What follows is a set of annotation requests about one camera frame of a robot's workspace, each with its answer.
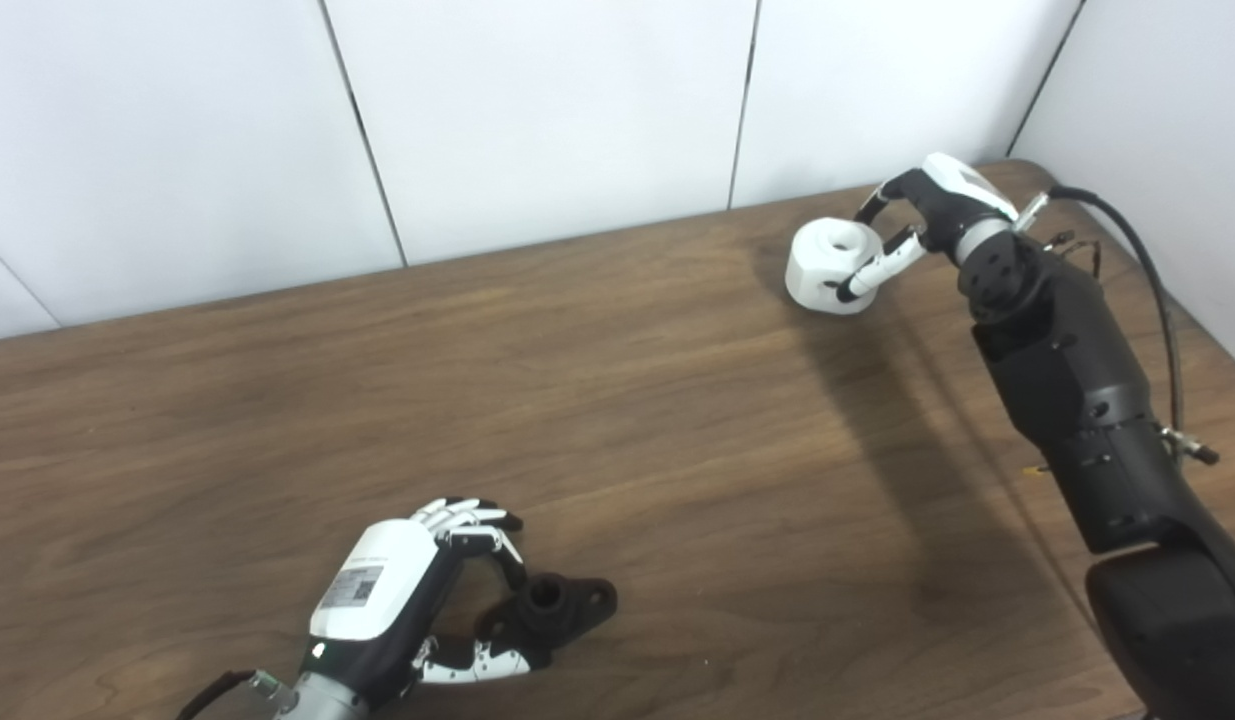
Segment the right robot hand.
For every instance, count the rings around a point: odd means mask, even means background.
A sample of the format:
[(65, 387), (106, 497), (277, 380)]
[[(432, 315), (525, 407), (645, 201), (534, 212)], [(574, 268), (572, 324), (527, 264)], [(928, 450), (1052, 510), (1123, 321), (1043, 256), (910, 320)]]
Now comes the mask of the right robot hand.
[(1020, 212), (982, 174), (952, 156), (932, 152), (923, 164), (882, 182), (856, 210), (853, 222), (869, 224), (892, 201), (904, 200), (923, 219), (920, 228), (885, 243), (836, 287), (836, 299), (851, 304), (878, 290), (924, 254), (944, 252), (963, 261), (974, 246), (993, 233), (1010, 231)]

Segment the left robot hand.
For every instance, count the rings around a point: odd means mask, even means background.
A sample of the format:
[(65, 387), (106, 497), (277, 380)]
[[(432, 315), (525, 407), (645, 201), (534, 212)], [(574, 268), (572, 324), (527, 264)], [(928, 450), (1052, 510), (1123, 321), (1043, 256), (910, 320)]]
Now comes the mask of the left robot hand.
[(371, 710), (429, 674), (471, 679), (475, 641), (440, 638), (431, 626), (469, 559), (489, 557), (513, 592), (524, 585), (526, 564), (509, 537), (522, 527), (495, 501), (459, 496), (371, 525), (312, 613), (303, 676), (343, 685)]

